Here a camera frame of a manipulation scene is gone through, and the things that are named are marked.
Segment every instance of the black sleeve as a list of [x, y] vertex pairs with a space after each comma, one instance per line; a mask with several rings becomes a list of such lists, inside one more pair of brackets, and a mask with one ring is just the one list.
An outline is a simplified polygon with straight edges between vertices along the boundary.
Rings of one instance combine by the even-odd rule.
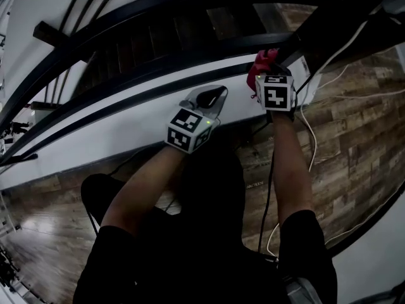
[[131, 234], [118, 227], [102, 227], [77, 282], [73, 304], [132, 303], [136, 252]]
[[336, 271], [314, 212], [294, 213], [283, 223], [278, 268], [282, 276], [309, 280], [323, 304], [337, 302]]

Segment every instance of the forearm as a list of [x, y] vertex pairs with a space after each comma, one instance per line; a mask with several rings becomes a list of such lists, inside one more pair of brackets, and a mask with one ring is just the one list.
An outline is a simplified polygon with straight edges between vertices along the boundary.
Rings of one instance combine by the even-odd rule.
[[312, 183], [292, 122], [284, 114], [272, 113], [274, 126], [274, 185], [278, 220], [299, 210], [312, 210]]
[[153, 209], [184, 156], [167, 146], [145, 163], [115, 196], [101, 226], [117, 226], [136, 235], [142, 219]]

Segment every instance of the black t-shirt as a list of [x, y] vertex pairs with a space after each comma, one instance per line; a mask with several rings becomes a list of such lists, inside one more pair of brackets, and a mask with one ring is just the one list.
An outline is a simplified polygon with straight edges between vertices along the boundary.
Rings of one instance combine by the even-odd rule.
[[[270, 303], [288, 303], [285, 276], [309, 280], [324, 304], [337, 301], [335, 269], [312, 211], [297, 212], [284, 222], [278, 268], [241, 244], [216, 247], [193, 235], [162, 240], [150, 250], [122, 229], [102, 227], [73, 303], [171, 298], [177, 302], [266, 298]], [[159, 244], [158, 239], [144, 242]]]

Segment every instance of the red cloth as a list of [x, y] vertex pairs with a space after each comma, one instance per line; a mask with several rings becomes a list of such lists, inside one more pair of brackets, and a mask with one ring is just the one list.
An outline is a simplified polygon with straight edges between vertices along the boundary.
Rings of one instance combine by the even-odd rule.
[[247, 74], [247, 85], [256, 92], [256, 76], [262, 73], [271, 72], [270, 65], [275, 63], [278, 51], [276, 49], [269, 49], [267, 55], [266, 51], [260, 51], [254, 60], [254, 65]]

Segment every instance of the cube with fiducial markers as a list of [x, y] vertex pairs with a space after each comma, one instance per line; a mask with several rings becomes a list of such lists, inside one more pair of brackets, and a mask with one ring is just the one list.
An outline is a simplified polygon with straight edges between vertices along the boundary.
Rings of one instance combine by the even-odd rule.
[[290, 75], [257, 75], [256, 93], [264, 110], [290, 111], [294, 78]]
[[180, 106], [170, 118], [165, 142], [188, 154], [207, 142], [216, 126], [215, 120]]

